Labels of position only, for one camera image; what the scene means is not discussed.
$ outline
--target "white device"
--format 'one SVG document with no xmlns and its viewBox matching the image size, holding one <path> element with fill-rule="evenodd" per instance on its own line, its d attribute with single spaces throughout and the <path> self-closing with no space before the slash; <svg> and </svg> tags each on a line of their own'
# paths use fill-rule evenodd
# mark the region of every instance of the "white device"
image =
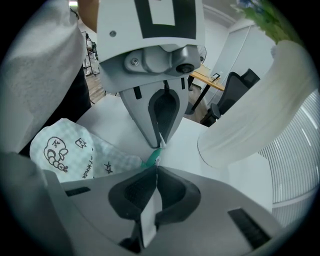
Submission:
<svg viewBox="0 0 320 256">
<path fill-rule="evenodd" d="M 152 148 L 167 143 L 188 106 L 187 76 L 205 44 L 201 0 L 101 1 L 99 69 Z"/>
</svg>

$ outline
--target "paper towel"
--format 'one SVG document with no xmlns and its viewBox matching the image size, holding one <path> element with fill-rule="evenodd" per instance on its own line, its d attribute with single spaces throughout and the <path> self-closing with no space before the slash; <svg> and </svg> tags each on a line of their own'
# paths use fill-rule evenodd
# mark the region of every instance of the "paper towel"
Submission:
<svg viewBox="0 0 320 256">
<path fill-rule="evenodd" d="M 142 160 L 128 155 L 68 119 L 43 128 L 33 139 L 30 158 L 41 169 L 71 182 L 139 168 Z"/>
</svg>

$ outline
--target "floor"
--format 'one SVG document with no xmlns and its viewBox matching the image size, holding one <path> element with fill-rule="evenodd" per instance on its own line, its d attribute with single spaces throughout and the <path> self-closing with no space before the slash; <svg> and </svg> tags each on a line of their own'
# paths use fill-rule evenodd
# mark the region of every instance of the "floor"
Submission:
<svg viewBox="0 0 320 256">
<path fill-rule="evenodd" d="M 101 81 L 100 81 L 100 75 L 97 74 L 94 76 L 93 74 L 90 76 L 86 76 L 86 83 L 89 88 L 89 94 L 90 94 L 90 99 L 93 103 L 98 102 L 100 99 L 102 99 L 105 96 L 105 90 L 101 86 Z M 189 91 L 189 102 L 194 104 L 199 97 L 201 91 L 198 87 L 193 86 L 193 91 Z M 188 115 L 185 114 L 184 117 L 187 119 L 190 119 L 194 122 L 200 123 L 201 119 L 206 115 L 207 113 L 207 108 L 202 100 L 198 107 L 195 109 L 194 114 Z"/>
</svg>

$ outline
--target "black office chair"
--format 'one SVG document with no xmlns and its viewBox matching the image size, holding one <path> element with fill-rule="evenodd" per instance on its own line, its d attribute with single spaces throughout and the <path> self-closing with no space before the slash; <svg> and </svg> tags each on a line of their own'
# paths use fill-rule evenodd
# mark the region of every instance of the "black office chair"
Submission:
<svg viewBox="0 0 320 256">
<path fill-rule="evenodd" d="M 250 89 L 254 86 L 259 80 L 260 77 L 257 76 L 255 72 L 253 72 L 250 68 L 241 76 L 244 84 Z"/>
<path fill-rule="evenodd" d="M 230 72 L 227 78 L 225 89 L 218 104 L 212 103 L 207 114 L 200 121 L 200 124 L 210 127 L 217 119 L 226 113 L 249 88 L 245 81 L 235 72 Z"/>
</svg>

